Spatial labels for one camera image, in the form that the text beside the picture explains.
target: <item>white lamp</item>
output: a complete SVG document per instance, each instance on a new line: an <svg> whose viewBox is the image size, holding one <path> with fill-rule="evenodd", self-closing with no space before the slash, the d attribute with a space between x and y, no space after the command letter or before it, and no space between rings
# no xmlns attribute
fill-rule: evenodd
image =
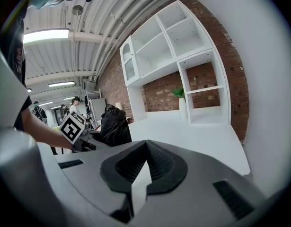
<svg viewBox="0 0 291 227"><path fill-rule="evenodd" d="M122 110L121 103L116 103L115 107L116 107L116 108L119 108L120 110Z"/></svg>

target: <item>ceiling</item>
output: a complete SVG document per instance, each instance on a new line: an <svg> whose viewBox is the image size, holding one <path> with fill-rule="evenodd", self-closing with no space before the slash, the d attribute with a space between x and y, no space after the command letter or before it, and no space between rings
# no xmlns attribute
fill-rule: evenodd
<svg viewBox="0 0 291 227"><path fill-rule="evenodd" d="M133 28L133 24L128 26L130 22L141 21L145 17L145 11L159 1L92 0L86 3L85 0L74 0L42 10L29 8L25 18L25 34L44 29L70 30L69 39L24 45L26 87L32 89L29 93L32 101L41 104L53 102L47 107L54 107L60 105L65 97L84 98L82 80L87 80L91 75L97 76L98 69L104 68L108 63L112 53L105 53L108 50L106 46L111 48L114 45L114 52ZM75 5L83 7L80 16L71 12ZM132 14L131 18L125 25L121 25L121 19L129 12ZM49 83L69 80L75 81L73 87L48 87Z"/></svg>

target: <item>white cabinet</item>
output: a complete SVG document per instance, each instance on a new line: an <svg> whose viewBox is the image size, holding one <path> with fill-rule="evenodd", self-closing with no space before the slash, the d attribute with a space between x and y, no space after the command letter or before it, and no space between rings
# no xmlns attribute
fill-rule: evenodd
<svg viewBox="0 0 291 227"><path fill-rule="evenodd" d="M180 72L191 126L230 124L230 95L225 69L209 34L180 1L148 19L120 48L135 121L146 117L140 86ZM191 91L186 69L211 62L217 85ZM218 90L220 106L194 108L193 94Z"/></svg>

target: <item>person in white shirt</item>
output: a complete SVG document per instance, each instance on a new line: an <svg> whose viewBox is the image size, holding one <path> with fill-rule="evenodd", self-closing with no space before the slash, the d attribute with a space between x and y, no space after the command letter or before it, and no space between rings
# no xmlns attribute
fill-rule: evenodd
<svg viewBox="0 0 291 227"><path fill-rule="evenodd" d="M72 99L71 106L70 106L70 113L74 111L78 115L81 115L81 113L80 113L80 111L79 111L79 109L77 107L79 105L79 103L80 103L80 98L79 97L76 96L76 97L74 97Z"/></svg>

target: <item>ceiling light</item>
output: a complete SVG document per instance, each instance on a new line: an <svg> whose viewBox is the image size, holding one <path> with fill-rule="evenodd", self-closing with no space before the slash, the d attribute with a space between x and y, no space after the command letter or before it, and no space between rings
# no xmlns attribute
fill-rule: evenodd
<svg viewBox="0 0 291 227"><path fill-rule="evenodd" d="M58 86L64 86L64 85L74 85L74 81L66 81L66 82L57 82L57 83L51 83L49 84L49 87L58 87Z"/></svg>
<svg viewBox="0 0 291 227"><path fill-rule="evenodd" d="M36 31L23 36L23 43L30 43L38 40L68 38L69 29L48 29Z"/></svg>
<svg viewBox="0 0 291 227"><path fill-rule="evenodd" d="M70 99L73 99L75 97L68 97L68 98L64 98L64 100L70 100Z"/></svg>
<svg viewBox="0 0 291 227"><path fill-rule="evenodd" d="M39 106L47 105L47 104L52 104L53 102L45 103L45 104L40 104Z"/></svg>

